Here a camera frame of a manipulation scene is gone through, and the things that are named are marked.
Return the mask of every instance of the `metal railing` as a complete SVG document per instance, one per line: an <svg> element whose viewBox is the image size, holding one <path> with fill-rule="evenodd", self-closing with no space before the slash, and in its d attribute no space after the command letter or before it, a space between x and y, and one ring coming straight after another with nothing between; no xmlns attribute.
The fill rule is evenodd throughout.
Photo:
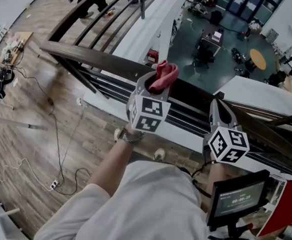
<svg viewBox="0 0 292 240"><path fill-rule="evenodd" d="M128 1L120 11L116 12L116 14L109 19L88 47L80 46L81 41L102 18L103 14L119 0L113 0L101 11L100 14L79 33L73 44L60 42L61 38L79 19L80 11L88 10L89 7L93 5L94 1L95 0L83 0L74 7L49 34L47 40L42 43L41 49L52 55L66 70L93 93L100 92L108 99L112 98L125 104L135 88L133 85L96 72L95 70L88 69L83 65L104 70L133 82L136 82L141 76L152 71L153 69L148 66L105 53L104 51L119 33L120 29L123 28L128 20L136 13L137 16L134 19L130 19L129 26L119 37L110 53L115 50L131 26L133 26L138 19L145 17L146 9L154 0L139 0L139 6L134 8L117 28L112 31L100 50L93 48L96 47L97 42L104 36L107 29L109 29L113 22L134 0ZM212 94L188 82L177 79L171 87L170 98L168 100L171 103L171 109L169 110L166 121L202 137L210 131L209 113L210 104L213 99L215 99L215 97ZM256 152L278 153L278 157L285 160L285 164L292 169L292 145L269 127L243 112L240 108L233 107L231 104L229 104L229 106L235 113L238 123L242 125L243 130L248 134L251 149L254 149Z"/></svg>

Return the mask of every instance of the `power strip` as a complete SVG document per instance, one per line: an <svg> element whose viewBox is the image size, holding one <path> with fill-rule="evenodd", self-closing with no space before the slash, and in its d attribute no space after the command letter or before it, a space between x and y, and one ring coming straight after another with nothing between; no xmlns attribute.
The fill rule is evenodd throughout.
<svg viewBox="0 0 292 240"><path fill-rule="evenodd" d="M58 180L57 180L57 179L55 179L55 180L52 182L52 184L50 185L50 189L51 189L51 190L54 190L54 189L56 189L56 187L57 187L57 184L58 184Z"/></svg>

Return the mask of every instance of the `lower floor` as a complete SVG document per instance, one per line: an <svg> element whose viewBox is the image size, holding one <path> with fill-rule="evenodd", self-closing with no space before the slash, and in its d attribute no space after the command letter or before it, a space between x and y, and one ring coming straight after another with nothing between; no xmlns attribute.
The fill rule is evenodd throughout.
<svg viewBox="0 0 292 240"><path fill-rule="evenodd" d="M214 63L208 63L209 68L204 63L194 62L202 31L210 25L208 19L211 12L204 18L185 8L182 24L168 52L168 61L177 64L180 69L179 78L207 92L216 92L239 74L235 68L246 70L244 64L238 65L233 59L233 48L244 54L247 59L250 58L251 49L256 49L264 57L266 69L255 68L249 72L250 79L263 82L271 74L276 73L275 53L271 44L262 35L251 34L249 38L240 40L238 33L246 32L248 24L218 7L211 11L220 11L223 15L219 25L224 29L222 47L216 54Z"/></svg>

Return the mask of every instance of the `white sneaker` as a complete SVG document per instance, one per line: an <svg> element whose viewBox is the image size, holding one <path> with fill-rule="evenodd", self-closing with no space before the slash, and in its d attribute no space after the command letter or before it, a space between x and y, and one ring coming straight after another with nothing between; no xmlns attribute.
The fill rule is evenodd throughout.
<svg viewBox="0 0 292 240"><path fill-rule="evenodd" d="M118 134L120 133L121 129L117 128L114 131L114 141L115 143L118 141Z"/></svg>
<svg viewBox="0 0 292 240"><path fill-rule="evenodd" d="M155 162L161 163L161 162L164 161L165 156L166 156L166 151L165 151L165 149L163 149L163 148L159 148L159 149L157 149L156 152L154 153L153 160L154 160Z"/></svg>
<svg viewBox="0 0 292 240"><path fill-rule="evenodd" d="M84 18L80 18L81 20L83 20L83 19L87 19L87 18L89 18L90 16L92 16L94 14L94 12L93 11L89 11L88 13L87 13L87 15L84 17Z"/></svg>

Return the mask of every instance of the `timer display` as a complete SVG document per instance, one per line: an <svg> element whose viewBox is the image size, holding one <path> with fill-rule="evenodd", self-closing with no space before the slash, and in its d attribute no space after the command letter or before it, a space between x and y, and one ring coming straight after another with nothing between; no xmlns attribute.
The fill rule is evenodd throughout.
<svg viewBox="0 0 292 240"><path fill-rule="evenodd" d="M219 195L215 217L237 213L259 203L265 182Z"/></svg>

